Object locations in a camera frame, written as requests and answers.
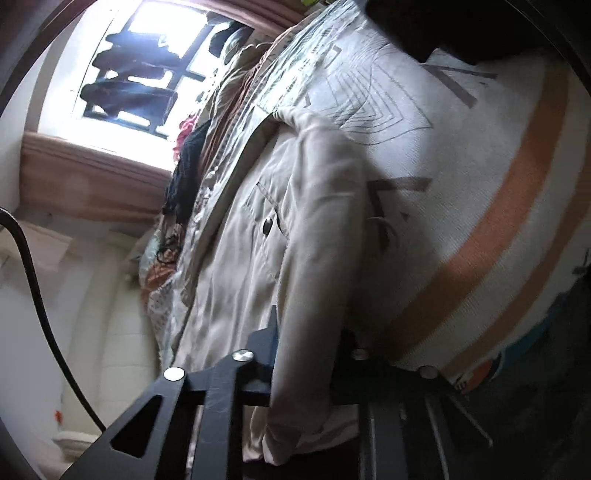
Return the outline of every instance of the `orange stripe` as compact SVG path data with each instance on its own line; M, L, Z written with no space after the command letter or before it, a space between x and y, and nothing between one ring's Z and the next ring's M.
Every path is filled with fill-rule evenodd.
M486 213L460 249L395 318L377 349L399 359L428 338L491 271L535 202L554 157L568 104L569 73L548 66L521 146Z
M533 303L540 296L548 278L560 260L564 248L568 245L580 223L585 219L591 203L591 128L587 137L585 164L581 169L574 195L570 199L552 244L542 261L531 273L529 279L513 299L503 314L489 329L466 350L455 357L443 370L448 376L455 375L470 367L479 358L486 355L499 342L509 335Z

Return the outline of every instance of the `jacket pocket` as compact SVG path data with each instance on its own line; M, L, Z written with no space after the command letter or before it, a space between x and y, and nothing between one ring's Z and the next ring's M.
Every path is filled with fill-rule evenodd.
M254 250L265 263L271 278L277 280L288 241L279 203L257 182L243 206L254 223Z

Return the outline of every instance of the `bedsheet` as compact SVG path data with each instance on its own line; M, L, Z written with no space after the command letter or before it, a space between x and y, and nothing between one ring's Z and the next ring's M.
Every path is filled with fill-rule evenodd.
M171 362L237 158L285 106L323 115L367 157L365 252L347 318L361 345L465 381L574 283L591 238L591 102L560 60L469 66L437 51L419 64L341 0L265 62L197 195L172 283ZM198 339L192 348L210 362L228 353ZM308 443L343 441L344 425Z

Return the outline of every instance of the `snap button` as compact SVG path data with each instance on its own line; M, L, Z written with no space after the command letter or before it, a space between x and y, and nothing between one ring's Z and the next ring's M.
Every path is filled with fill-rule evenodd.
M269 232L271 231L272 226L273 226L273 219L272 218L268 218L267 220L265 220L265 222L262 224L263 235L265 235L265 236L269 235Z

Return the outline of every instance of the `beige jacket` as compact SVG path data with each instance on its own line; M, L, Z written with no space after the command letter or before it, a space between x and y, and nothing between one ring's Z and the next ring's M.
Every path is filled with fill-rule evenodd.
M279 464L356 431L355 409L331 409L328 387L361 251L363 158L323 117L283 108L227 173L198 214L195 281L183 289L184 318L171 322L173 363L214 365L265 328L276 304L271 407L268 417L249 411L244 453ZM341 435L326 440L331 425Z

